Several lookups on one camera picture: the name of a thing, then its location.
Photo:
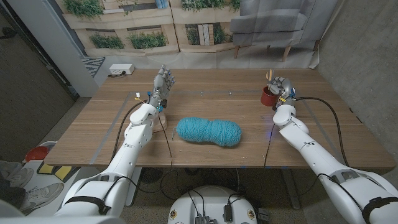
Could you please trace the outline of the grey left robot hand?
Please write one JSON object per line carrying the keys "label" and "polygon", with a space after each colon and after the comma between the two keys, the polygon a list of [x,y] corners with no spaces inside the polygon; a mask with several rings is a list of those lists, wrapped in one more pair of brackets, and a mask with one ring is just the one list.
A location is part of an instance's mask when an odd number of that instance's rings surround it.
{"label": "grey left robot hand", "polygon": [[154,87],[152,93],[150,94],[148,104],[153,107],[158,107],[162,100],[166,100],[169,91],[175,83],[174,76],[172,72],[166,69],[165,65],[162,65],[158,74],[154,78]]}

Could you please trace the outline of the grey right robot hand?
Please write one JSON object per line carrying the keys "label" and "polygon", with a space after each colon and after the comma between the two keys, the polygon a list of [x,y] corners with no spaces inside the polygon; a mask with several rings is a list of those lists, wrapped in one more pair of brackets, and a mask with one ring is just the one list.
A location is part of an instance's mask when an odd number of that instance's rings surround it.
{"label": "grey right robot hand", "polygon": [[296,98],[295,88],[288,78],[275,77],[267,86],[271,93],[277,95],[276,107],[281,105],[294,105]]}

